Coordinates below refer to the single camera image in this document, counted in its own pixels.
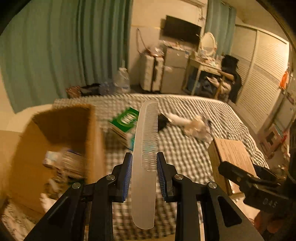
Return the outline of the person's right hand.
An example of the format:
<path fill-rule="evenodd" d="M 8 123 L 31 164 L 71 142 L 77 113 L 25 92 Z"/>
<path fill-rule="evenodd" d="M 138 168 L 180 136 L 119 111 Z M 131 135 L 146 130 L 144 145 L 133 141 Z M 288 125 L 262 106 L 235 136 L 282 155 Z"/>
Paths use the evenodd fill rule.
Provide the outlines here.
<path fill-rule="evenodd" d="M 253 225 L 261 235 L 265 232 L 274 235 L 284 226 L 285 221 L 289 218 L 289 215 L 288 210 L 281 210 L 275 213 L 267 213 L 260 210 L 255 216 Z"/>

